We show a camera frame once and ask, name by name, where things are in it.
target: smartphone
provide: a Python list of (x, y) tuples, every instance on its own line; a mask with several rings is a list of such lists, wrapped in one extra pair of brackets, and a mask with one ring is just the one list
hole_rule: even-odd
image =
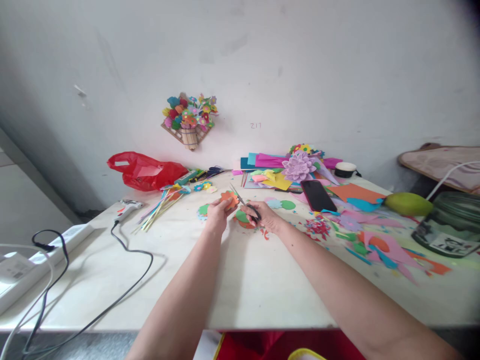
[(312, 211), (321, 212), (323, 209), (337, 211), (337, 207), (319, 181), (304, 180), (300, 185)]

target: floor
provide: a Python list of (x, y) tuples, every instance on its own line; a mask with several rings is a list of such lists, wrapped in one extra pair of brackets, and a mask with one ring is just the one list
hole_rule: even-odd
[[(435, 331), (445, 341), (450, 343), (467, 359), (478, 359), (480, 354), (480, 328), (445, 329)], [(68, 333), (42, 333), (36, 338), (35, 344), (40, 347), (58, 344), (68, 338)], [(66, 344), (57, 352), (46, 357), (48, 360), (120, 360), (125, 357), (135, 339), (136, 333), (86, 333), (80, 335), (71, 343)], [(0, 343), (7, 339), (6, 334), (0, 334)], [(21, 358), (21, 349), (26, 336), (19, 334), (13, 340), (8, 351), (8, 360)], [(195, 354), (195, 360), (210, 360), (211, 355)]]

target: green mango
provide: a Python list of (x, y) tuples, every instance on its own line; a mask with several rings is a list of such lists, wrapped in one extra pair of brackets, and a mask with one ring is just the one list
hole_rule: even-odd
[(388, 195), (384, 204), (404, 216), (426, 216), (434, 208), (430, 201), (411, 192), (397, 192)]

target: hand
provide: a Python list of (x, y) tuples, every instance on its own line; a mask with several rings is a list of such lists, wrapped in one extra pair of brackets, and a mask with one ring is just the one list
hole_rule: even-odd
[(227, 218), (231, 213), (237, 210), (237, 206), (235, 205), (235, 207), (226, 210), (226, 208), (232, 202), (232, 198), (230, 197), (227, 200), (222, 202), (220, 201), (221, 199), (217, 199), (208, 207), (205, 228), (217, 230), (223, 233), (227, 227)]
[[(252, 205), (261, 216), (261, 220), (258, 225), (265, 227), (271, 233), (277, 234), (285, 220), (283, 220), (279, 215), (277, 215), (277, 213), (273, 211), (266, 202), (250, 201), (249, 204)], [(252, 216), (257, 217), (255, 211), (253, 211), (247, 206), (242, 206), (240, 210), (242, 210), (246, 214), (246, 218), (248, 219), (250, 224), (252, 224), (253, 226), (257, 226), (257, 224), (255, 224), (255, 222), (252, 220)]]

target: red plastic bag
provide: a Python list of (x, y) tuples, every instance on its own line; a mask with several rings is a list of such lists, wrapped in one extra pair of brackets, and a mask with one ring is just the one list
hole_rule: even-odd
[(188, 173), (178, 162), (162, 162), (134, 151), (113, 155), (106, 162), (108, 167), (123, 173), (125, 185), (140, 190), (159, 190)]

